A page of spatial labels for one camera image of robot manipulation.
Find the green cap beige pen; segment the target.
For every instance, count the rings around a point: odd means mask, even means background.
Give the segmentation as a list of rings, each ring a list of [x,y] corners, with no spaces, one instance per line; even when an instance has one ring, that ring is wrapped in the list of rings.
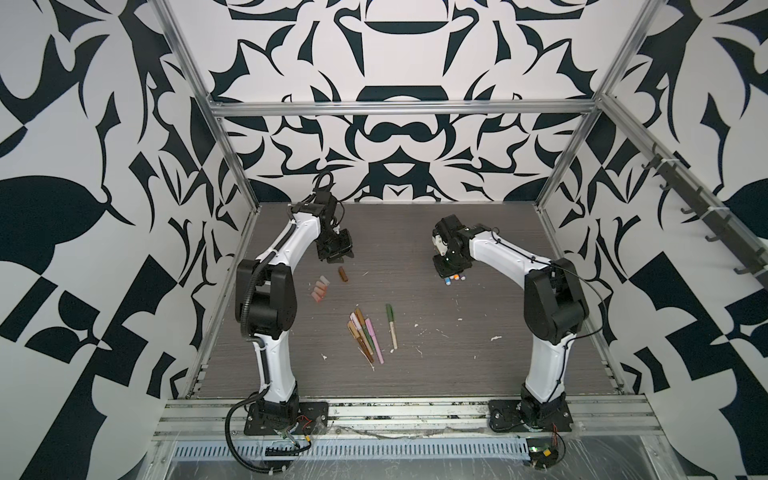
[[[390,303],[385,304],[386,308],[386,314],[387,314],[387,321],[389,325],[389,332],[390,337],[393,345],[393,350],[398,349],[398,339],[397,339],[397,333],[396,333],[396,326],[395,326],[395,315],[394,315],[394,309],[393,306]]]

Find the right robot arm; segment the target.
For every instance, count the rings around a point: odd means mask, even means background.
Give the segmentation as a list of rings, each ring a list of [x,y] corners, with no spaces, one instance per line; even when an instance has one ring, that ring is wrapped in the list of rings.
[[[566,407],[565,373],[571,349],[589,316],[580,277],[572,262],[535,255],[504,240],[492,228],[464,225],[457,216],[440,219],[432,231],[433,264],[446,280],[462,277],[473,263],[484,263],[523,290],[523,318],[533,336],[529,372],[515,407],[492,409],[491,428],[546,429]]]

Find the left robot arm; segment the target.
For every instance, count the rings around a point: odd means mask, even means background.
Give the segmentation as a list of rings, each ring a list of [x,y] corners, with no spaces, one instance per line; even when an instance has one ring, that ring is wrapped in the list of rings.
[[[288,207],[285,228],[263,253],[237,266],[235,319],[256,355],[261,398],[255,404],[266,416],[298,417],[298,384],[289,352],[289,330],[298,312],[294,268],[312,245],[318,259],[329,264],[354,256],[351,235],[336,218],[338,206],[330,190],[316,188]]]

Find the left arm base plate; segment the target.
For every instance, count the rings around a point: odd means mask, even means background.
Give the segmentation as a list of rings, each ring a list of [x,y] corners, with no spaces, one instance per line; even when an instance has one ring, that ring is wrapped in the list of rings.
[[[322,432],[327,425],[327,402],[273,403],[259,401],[249,407],[244,434],[265,436],[289,430],[300,434]]]

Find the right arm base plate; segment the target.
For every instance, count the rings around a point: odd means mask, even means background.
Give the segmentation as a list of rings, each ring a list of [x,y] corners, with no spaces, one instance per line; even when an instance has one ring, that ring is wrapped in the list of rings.
[[[563,398],[540,403],[534,398],[488,402],[489,428],[496,433],[571,432],[573,418]]]

